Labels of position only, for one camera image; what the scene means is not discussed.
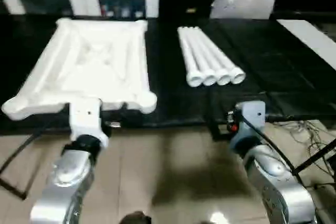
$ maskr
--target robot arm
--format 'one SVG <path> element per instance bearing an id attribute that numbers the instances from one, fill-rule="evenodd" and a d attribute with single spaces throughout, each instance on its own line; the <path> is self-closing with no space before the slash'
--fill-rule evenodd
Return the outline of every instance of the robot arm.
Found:
<path id="1" fill-rule="evenodd" d="M 82 98 L 70 104 L 71 140 L 48 177 L 30 213 L 34 224 L 75 224 L 82 200 L 93 182 L 93 169 L 108 137 L 101 129 L 101 101 Z"/>
<path id="2" fill-rule="evenodd" d="M 101 129 L 100 106 L 99 99 L 91 98 L 70 104 L 72 143 L 65 146 L 54 165 L 47 186 L 31 211 L 31 223 L 78 223 L 82 200 L 93 182 L 97 156 L 108 145 L 108 137 Z M 230 147 L 243 158 L 248 178 L 261 194 L 270 223 L 316 223 L 308 191 L 296 181 L 278 153 L 242 119 L 262 130 L 265 104 L 238 104 L 229 113 L 228 123 L 237 129 Z"/>
<path id="3" fill-rule="evenodd" d="M 261 194 L 270 223 L 316 223 L 315 207 L 308 191 L 297 182 L 280 155 L 242 118 L 262 130 L 265 103 L 239 103 L 235 111 L 229 112 L 228 122 L 238 126 L 230 147 L 243 158 L 247 176 Z"/>

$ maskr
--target black mat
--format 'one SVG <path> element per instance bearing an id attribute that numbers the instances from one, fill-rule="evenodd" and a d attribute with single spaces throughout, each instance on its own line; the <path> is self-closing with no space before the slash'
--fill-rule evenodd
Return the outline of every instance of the black mat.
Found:
<path id="1" fill-rule="evenodd" d="M 14 96 L 56 29 L 57 18 L 4 16 L 0 19 L 2 104 Z M 280 24 L 269 20 L 199 20 L 198 25 L 246 71 L 239 85 L 191 88 L 176 28 L 149 20 L 146 49 L 151 90 L 157 108 L 149 115 L 122 109 L 104 112 L 105 121 L 124 127 L 168 127 L 225 123 L 235 103 L 263 100 L 268 121 L 336 119 L 336 71 Z M 13 122 L 0 115 L 0 133 L 30 133 L 52 121 L 50 131 L 69 130 L 68 109 Z"/>

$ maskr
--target beige floor tile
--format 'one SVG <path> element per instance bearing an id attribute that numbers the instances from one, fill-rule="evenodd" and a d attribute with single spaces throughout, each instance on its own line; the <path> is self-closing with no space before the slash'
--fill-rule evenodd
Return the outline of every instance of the beige floor tile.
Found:
<path id="1" fill-rule="evenodd" d="M 269 220 L 268 218 L 251 218 L 251 219 L 240 221 L 237 224 L 269 224 Z"/>
<path id="2" fill-rule="evenodd" d="M 156 212 L 157 219 L 174 212 L 164 205 L 199 189 L 185 192 L 191 180 L 198 181 L 198 170 L 206 168 L 206 155 L 193 129 L 133 131 L 122 142 L 121 167 L 119 219 L 136 210 Z"/>
<path id="3" fill-rule="evenodd" d="M 336 212 L 334 208 L 318 210 L 317 214 L 323 221 L 323 224 L 335 224 Z"/>
<path id="4" fill-rule="evenodd" d="M 317 209 L 336 207 L 336 191 L 332 186 L 309 188 L 309 193 Z"/>

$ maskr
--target cable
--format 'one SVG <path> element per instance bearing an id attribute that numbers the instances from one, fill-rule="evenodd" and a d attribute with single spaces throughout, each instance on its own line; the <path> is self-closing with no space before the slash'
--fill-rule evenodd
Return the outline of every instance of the cable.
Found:
<path id="1" fill-rule="evenodd" d="M 259 136 L 261 136 L 278 154 L 280 157 L 285 161 L 287 166 L 289 167 L 290 170 L 294 170 L 295 167 L 291 163 L 291 161 L 288 159 L 288 157 L 278 148 L 278 146 L 271 140 L 269 139 L 263 132 L 261 132 L 259 129 L 257 129 L 253 124 L 251 124 L 244 116 L 242 116 L 243 121 L 251 127 Z M 294 174 L 294 176 L 297 178 L 298 182 L 303 185 L 303 181 L 300 177 L 299 174 Z"/>
<path id="2" fill-rule="evenodd" d="M 22 152 L 30 143 L 32 143 L 35 139 L 40 137 L 46 128 L 49 126 L 50 123 L 44 125 L 39 131 L 35 132 L 29 138 L 24 140 L 24 142 L 7 158 L 7 160 L 3 163 L 0 168 L 0 175 L 4 172 L 4 170 L 10 165 L 10 163 L 16 158 L 20 152 Z"/>
<path id="3" fill-rule="evenodd" d="M 331 133 L 315 126 L 313 123 L 309 122 L 309 121 L 299 121 L 299 122 L 289 122 L 289 123 L 274 123 L 275 126 L 280 126 L 282 129 L 288 131 L 291 135 L 291 137 L 293 138 L 294 141 L 300 143 L 300 144 L 304 144 L 306 145 L 308 141 L 310 141 L 310 145 L 308 145 L 307 147 L 307 152 L 309 157 L 312 156 L 312 149 L 314 148 L 314 146 L 317 147 L 317 149 L 320 151 L 320 145 L 324 145 L 326 146 L 326 143 L 323 143 L 321 140 L 321 137 L 319 135 L 319 130 L 324 131 L 325 133 L 333 136 Z M 295 138 L 294 134 L 295 133 L 300 133 L 303 130 L 306 130 L 309 133 L 309 137 L 308 139 L 304 140 L 304 141 L 300 141 L 298 139 Z M 324 173 L 328 174 L 329 176 L 333 176 L 332 175 L 332 170 L 328 165 L 328 162 L 326 161 L 325 157 L 322 157 L 322 160 L 327 168 L 328 171 L 326 171 L 325 169 L 323 169 L 320 165 L 318 165 L 316 162 L 314 162 L 314 165 L 320 169 L 321 171 L 323 171 Z"/>
<path id="4" fill-rule="evenodd" d="M 54 120 L 51 120 L 50 122 L 46 123 L 39 131 L 35 132 L 29 138 L 24 140 L 24 142 L 2 164 L 2 166 L 0 167 L 0 175 L 6 170 L 6 168 L 17 157 L 18 154 L 20 154 L 30 143 L 32 143 L 35 139 L 40 137 L 45 132 L 47 127 L 49 127 L 49 125 L 53 121 Z M 4 181 L 2 178 L 0 178 L 0 186 L 11 192 L 13 195 L 17 196 L 21 200 L 25 200 L 27 198 L 27 191 L 20 191 L 19 189 L 12 186 L 10 183 Z"/>
<path id="5" fill-rule="evenodd" d="M 311 126 L 315 127 L 316 129 L 318 129 L 319 131 L 322 131 L 322 132 L 324 132 L 324 133 L 326 133 L 326 134 L 328 134 L 328 135 L 330 135 L 330 136 L 336 138 L 336 135 L 335 135 L 335 134 L 332 134 L 332 133 L 330 133 L 330 132 L 328 132 L 328 131 L 326 131 L 326 130 L 324 130 L 324 129 L 318 127 L 318 126 L 316 126 L 316 125 L 313 124 L 312 122 L 307 121 L 307 123 L 310 124 Z"/>

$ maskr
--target white plastic bar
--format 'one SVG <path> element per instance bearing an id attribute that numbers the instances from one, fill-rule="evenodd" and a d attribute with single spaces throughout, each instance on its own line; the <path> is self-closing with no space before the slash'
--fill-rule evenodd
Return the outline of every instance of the white plastic bar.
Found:
<path id="1" fill-rule="evenodd" d="M 142 92 L 138 94 L 137 100 L 140 105 L 140 110 L 144 114 L 149 114 L 153 112 L 156 108 L 156 102 L 158 98 L 154 93 L 150 91 L 149 80 L 148 80 L 148 68 L 147 68 L 147 55 L 146 55 L 146 41 L 145 33 L 146 29 L 142 29 L 140 33 L 140 48 L 139 48 L 139 67 L 140 67 L 140 79 L 142 85 Z"/>
<path id="2" fill-rule="evenodd" d="M 179 27 L 177 29 L 177 33 L 178 33 L 178 38 L 180 40 L 180 46 L 182 48 L 185 69 L 187 72 L 187 75 L 186 75 L 187 83 L 190 87 L 198 87 L 199 85 L 202 84 L 204 80 L 204 76 L 197 68 L 197 64 L 193 56 L 193 53 L 191 51 L 191 48 L 189 44 L 187 43 L 185 36 L 182 35 L 183 28 Z"/>
<path id="3" fill-rule="evenodd" d="M 211 51 L 206 47 L 203 42 L 204 39 L 200 36 L 200 33 L 195 28 L 190 29 L 190 33 L 193 41 L 199 46 L 203 57 L 208 62 L 209 66 L 215 71 L 217 84 L 220 86 L 228 84 L 231 79 L 228 71 L 218 62 Z"/>
<path id="4" fill-rule="evenodd" d="M 231 77 L 231 82 L 233 84 L 241 83 L 246 77 L 243 70 L 236 66 L 199 27 L 195 27 L 195 29 L 199 32 L 200 36 L 203 37 L 203 42 L 208 49 L 213 53 L 220 64 L 226 68 Z"/>
<path id="5" fill-rule="evenodd" d="M 211 69 L 205 58 L 203 57 L 202 51 L 196 41 L 193 40 L 193 28 L 183 27 L 182 37 L 184 37 L 191 47 L 193 56 L 196 59 L 199 70 L 204 75 L 203 84 L 206 86 L 213 85 L 216 83 L 217 79 L 215 77 L 215 71 Z"/>
<path id="6" fill-rule="evenodd" d="M 305 20 L 278 19 L 287 30 L 336 69 L 336 43 Z"/>

